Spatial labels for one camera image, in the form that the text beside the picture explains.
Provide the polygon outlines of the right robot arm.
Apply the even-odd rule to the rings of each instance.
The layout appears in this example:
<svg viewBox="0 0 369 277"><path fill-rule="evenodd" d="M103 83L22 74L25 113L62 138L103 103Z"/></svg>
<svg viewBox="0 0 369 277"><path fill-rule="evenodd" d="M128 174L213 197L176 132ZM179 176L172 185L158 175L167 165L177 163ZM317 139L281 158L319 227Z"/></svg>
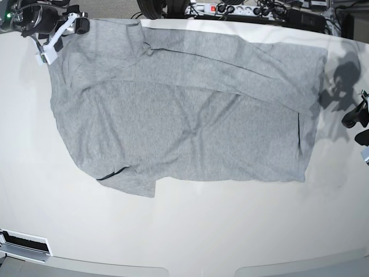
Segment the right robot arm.
<svg viewBox="0 0 369 277"><path fill-rule="evenodd" d="M89 32L88 13L70 1L1 1L1 33L20 32L23 37L50 39L71 14L77 18L62 36Z"/></svg>

